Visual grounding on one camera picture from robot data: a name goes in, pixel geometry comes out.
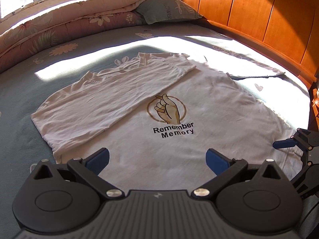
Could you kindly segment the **orange wooden headboard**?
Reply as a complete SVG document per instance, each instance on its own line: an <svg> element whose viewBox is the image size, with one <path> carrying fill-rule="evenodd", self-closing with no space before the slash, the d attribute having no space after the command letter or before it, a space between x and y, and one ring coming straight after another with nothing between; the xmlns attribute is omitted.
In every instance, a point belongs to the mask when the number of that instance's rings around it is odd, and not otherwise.
<svg viewBox="0 0 319 239"><path fill-rule="evenodd" d="M285 67L318 77L318 0L182 0L207 21Z"/></svg>

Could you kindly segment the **white Remember Memory t-shirt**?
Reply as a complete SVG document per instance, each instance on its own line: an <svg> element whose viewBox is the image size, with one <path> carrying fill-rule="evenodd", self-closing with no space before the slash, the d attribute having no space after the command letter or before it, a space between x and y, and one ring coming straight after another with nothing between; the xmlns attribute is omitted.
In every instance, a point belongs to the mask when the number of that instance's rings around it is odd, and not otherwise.
<svg viewBox="0 0 319 239"><path fill-rule="evenodd" d="M214 177L206 151L251 164L273 159L293 178L299 149L273 148L294 130L226 74L175 53L139 53L87 72L48 97L31 119L59 164L102 147L100 177L124 191L193 190Z"/></svg>

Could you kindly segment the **teal floral bed sheet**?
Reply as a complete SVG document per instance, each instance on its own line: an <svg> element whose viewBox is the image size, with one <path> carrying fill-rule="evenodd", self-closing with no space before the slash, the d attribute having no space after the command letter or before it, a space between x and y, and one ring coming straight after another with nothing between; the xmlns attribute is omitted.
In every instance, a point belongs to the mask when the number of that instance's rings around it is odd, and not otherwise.
<svg viewBox="0 0 319 239"><path fill-rule="evenodd" d="M139 53L181 54L209 66L203 56L207 48L185 39L186 35L220 34L188 22L113 29L46 49L1 74L1 238L12 238L20 230L12 203L29 176L30 166L42 159L56 163L52 148L31 119L40 105L87 72L115 68ZM285 71L278 77L245 79L219 72L271 109L295 132L308 127L310 97L307 87Z"/></svg>

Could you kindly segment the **grey-green flower pillow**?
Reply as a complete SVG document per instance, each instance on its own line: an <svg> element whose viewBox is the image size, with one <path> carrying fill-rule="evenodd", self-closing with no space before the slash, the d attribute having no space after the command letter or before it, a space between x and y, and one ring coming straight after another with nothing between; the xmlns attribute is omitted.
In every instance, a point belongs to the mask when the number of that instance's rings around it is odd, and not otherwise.
<svg viewBox="0 0 319 239"><path fill-rule="evenodd" d="M202 18L190 5L181 0L146 0L136 9L147 24L183 22Z"/></svg>

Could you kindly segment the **pink floral folded quilt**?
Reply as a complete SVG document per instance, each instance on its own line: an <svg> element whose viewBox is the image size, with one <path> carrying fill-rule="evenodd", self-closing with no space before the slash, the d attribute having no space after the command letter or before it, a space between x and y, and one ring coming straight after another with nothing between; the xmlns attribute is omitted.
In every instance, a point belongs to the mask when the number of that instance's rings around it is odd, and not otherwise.
<svg viewBox="0 0 319 239"><path fill-rule="evenodd" d="M143 25L134 10L146 0L77 0L26 18L1 35L1 72L40 51L121 27Z"/></svg>

